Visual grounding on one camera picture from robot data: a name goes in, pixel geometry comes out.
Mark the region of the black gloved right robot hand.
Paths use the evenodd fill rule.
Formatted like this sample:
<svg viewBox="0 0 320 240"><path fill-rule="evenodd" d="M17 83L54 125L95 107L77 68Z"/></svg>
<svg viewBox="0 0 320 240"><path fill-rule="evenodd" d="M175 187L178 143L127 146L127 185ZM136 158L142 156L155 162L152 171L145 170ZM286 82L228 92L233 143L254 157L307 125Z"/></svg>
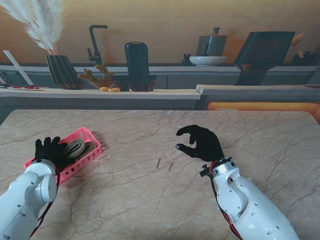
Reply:
<svg viewBox="0 0 320 240"><path fill-rule="evenodd" d="M224 153L218 137L207 128L196 124L180 128L176 136L189 134L189 144L196 143L195 148L178 143L175 147L191 158L198 158L204 162L214 162L223 159Z"/></svg>

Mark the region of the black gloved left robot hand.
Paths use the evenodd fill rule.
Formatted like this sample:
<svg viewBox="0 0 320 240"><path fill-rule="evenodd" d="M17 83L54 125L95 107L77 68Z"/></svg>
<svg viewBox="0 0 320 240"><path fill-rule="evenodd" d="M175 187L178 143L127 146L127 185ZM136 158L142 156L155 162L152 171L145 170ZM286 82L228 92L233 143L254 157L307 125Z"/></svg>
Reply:
<svg viewBox="0 0 320 240"><path fill-rule="evenodd" d="M35 141L35 160L49 160L55 167L62 172L69 165L74 164L76 160L74 158L66 157L64 149L67 147L67 143L60 143L61 138L59 136L51 139L46 137L44 141L37 139Z"/></svg>

